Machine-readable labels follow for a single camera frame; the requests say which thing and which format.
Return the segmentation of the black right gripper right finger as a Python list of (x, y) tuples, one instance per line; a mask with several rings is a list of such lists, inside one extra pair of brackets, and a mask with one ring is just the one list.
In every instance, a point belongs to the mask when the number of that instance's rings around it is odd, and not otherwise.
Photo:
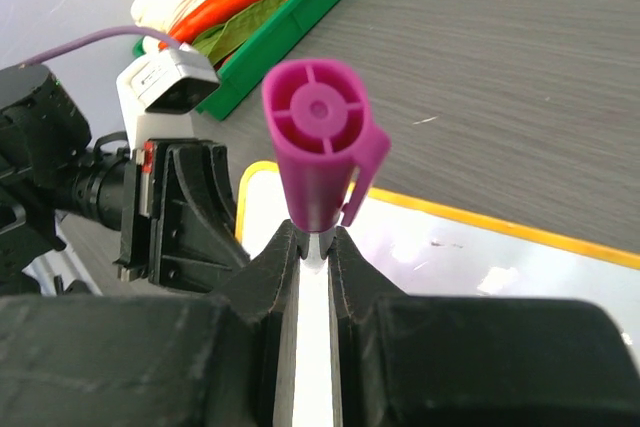
[(329, 251), (347, 426), (635, 426), (639, 374), (580, 300), (413, 296), (338, 229)]

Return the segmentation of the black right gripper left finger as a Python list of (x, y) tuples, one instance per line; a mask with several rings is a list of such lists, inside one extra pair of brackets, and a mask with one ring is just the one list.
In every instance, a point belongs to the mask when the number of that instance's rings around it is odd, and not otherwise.
[(298, 236), (204, 296), (7, 296), (5, 426), (288, 426)]

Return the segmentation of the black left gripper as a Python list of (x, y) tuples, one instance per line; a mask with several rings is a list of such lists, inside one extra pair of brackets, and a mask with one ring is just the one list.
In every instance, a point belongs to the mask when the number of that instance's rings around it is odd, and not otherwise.
[(227, 153), (217, 142), (151, 142), (150, 221), (126, 133), (107, 134), (65, 167), (64, 211), (119, 233), (120, 280), (211, 292), (249, 261), (235, 238)]

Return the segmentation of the orange framed whiteboard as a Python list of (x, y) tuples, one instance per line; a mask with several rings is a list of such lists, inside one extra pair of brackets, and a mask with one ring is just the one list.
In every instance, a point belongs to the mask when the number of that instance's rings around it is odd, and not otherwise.
[[(276, 164), (251, 165), (239, 187), (236, 234), (252, 260), (286, 221)], [(639, 374), (636, 254), (382, 189), (370, 192), (358, 219), (345, 230), (371, 265), (413, 296), (564, 299), (594, 304), (618, 327)], [(303, 264), (309, 237), (297, 236), (297, 266), (283, 336), (293, 350), (294, 367), (288, 426), (347, 426), (342, 420), (330, 248), (322, 269), (314, 273)]]

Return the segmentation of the purple capped marker pen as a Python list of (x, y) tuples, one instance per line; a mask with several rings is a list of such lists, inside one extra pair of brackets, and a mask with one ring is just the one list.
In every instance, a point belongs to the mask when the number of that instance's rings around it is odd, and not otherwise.
[(354, 222), (391, 139), (364, 81), (339, 60), (280, 62), (263, 79), (261, 98), (289, 217), (309, 237), (303, 264), (317, 273), (336, 227)]

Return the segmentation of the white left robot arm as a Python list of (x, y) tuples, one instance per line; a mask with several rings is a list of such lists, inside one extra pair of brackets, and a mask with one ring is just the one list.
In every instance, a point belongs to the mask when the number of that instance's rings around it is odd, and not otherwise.
[(1, 291), (36, 293), (27, 266), (64, 250), (56, 215), (74, 214), (120, 235), (118, 275), (208, 293), (249, 260), (234, 235), (236, 205), (223, 144), (148, 138), (118, 150), (94, 139), (45, 65), (1, 72)]

